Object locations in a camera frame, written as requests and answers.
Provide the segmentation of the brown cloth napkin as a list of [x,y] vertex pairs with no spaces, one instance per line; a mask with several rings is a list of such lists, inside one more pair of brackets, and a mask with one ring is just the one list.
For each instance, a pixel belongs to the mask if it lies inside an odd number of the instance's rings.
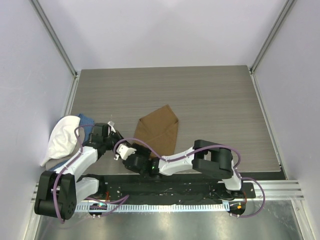
[[178,128],[178,117],[167,104],[138,120],[134,138],[148,144],[160,156],[170,156],[175,152]]

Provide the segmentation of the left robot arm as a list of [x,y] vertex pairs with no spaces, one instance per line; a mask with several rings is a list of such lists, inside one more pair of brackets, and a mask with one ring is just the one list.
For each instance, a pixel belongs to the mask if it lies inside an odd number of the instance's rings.
[[80,149],[61,167],[54,171],[46,170],[40,175],[34,203],[35,214],[57,218],[63,224],[73,216],[79,202],[89,196],[100,200],[106,195],[107,188],[99,179],[81,176],[122,139],[114,125],[112,121],[94,124],[85,145],[80,142],[78,129],[74,130]]

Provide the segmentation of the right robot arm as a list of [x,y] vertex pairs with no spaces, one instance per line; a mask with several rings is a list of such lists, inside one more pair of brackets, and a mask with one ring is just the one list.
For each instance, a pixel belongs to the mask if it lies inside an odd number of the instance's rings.
[[196,140],[192,147],[173,155],[160,155],[142,140],[130,144],[122,140],[114,148],[126,169],[155,181],[176,173],[194,170],[222,180],[226,193],[233,198],[244,191],[237,167],[241,154],[233,147],[206,140]]

